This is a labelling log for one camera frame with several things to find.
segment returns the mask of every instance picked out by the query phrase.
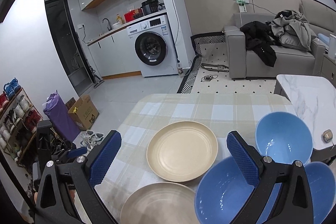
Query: washing machine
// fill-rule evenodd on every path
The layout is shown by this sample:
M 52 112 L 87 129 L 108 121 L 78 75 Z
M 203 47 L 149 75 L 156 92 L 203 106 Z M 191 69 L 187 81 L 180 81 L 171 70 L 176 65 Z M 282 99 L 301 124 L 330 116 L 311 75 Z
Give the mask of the washing machine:
M 143 77 L 177 74 L 175 45 L 167 15 L 127 27 Z

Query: washing machine door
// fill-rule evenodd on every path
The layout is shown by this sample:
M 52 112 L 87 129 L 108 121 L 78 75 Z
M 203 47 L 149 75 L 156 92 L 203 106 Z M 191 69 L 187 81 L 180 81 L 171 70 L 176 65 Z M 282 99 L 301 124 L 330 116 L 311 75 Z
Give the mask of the washing machine door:
M 135 40 L 135 52 L 143 63 L 156 66 L 166 57 L 167 45 L 157 33 L 144 32 Z

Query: sofa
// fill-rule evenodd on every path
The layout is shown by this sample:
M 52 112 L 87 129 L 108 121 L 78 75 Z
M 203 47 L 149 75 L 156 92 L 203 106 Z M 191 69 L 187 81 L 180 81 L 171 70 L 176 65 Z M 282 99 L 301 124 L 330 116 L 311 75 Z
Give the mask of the sofa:
M 301 1 L 299 11 L 302 12 L 311 29 L 316 33 L 329 36 L 335 33 L 336 12 L 327 8 L 319 9 L 311 3 Z M 266 66 L 253 51 L 245 49 L 245 35 L 239 28 L 251 21 L 272 21 L 274 15 L 262 13 L 234 13 L 234 26 L 225 26 L 226 52 L 229 62 L 230 78 L 257 79 L 276 77 L 278 74 L 319 76 L 322 68 L 325 44 L 322 41 L 311 42 L 311 52 L 303 52 L 286 47 L 271 46 L 277 60 L 274 67 Z

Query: doorway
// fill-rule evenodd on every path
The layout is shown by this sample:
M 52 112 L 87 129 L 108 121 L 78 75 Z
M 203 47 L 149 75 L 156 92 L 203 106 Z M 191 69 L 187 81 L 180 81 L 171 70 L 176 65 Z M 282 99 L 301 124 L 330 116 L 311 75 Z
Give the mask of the doorway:
M 77 92 L 82 95 L 94 76 L 75 32 L 67 0 L 48 0 L 45 9 L 50 33 L 63 68 Z

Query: wooden baseboard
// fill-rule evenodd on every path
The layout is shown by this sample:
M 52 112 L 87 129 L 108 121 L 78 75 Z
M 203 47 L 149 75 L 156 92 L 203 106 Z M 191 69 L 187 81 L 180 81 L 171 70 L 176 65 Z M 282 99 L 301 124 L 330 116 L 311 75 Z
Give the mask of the wooden baseboard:
M 141 75 L 141 71 L 131 71 L 131 72 L 126 72 L 126 73 L 120 73 L 118 75 L 108 75 L 108 76 L 103 76 L 102 78 L 104 80 L 109 80 L 109 79 L 138 76 L 138 75 Z

